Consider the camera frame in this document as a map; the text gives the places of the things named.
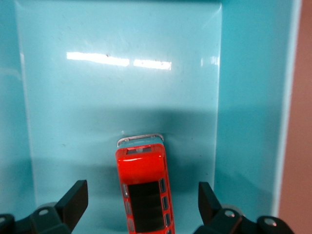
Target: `reddish-brown background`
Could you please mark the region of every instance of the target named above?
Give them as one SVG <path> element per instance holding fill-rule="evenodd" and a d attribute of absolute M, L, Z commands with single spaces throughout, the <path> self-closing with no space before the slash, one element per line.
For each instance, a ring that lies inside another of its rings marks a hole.
<path fill-rule="evenodd" d="M 303 0 L 279 216 L 312 234 L 312 0 Z"/>

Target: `red toy bus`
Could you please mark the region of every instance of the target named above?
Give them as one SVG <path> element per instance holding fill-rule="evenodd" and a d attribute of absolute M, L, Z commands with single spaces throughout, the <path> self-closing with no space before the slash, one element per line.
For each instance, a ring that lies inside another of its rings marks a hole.
<path fill-rule="evenodd" d="M 127 137 L 117 146 L 129 234 L 175 234 L 163 136 Z"/>

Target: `light blue container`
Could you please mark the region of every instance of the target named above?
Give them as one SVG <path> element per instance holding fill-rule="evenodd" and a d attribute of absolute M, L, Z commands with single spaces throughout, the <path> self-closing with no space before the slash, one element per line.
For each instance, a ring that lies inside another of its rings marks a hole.
<path fill-rule="evenodd" d="M 197 185 L 277 215 L 300 0 L 0 1 L 0 213 L 87 179 L 75 233 L 127 233 L 118 139 L 165 137 L 176 232 Z"/>

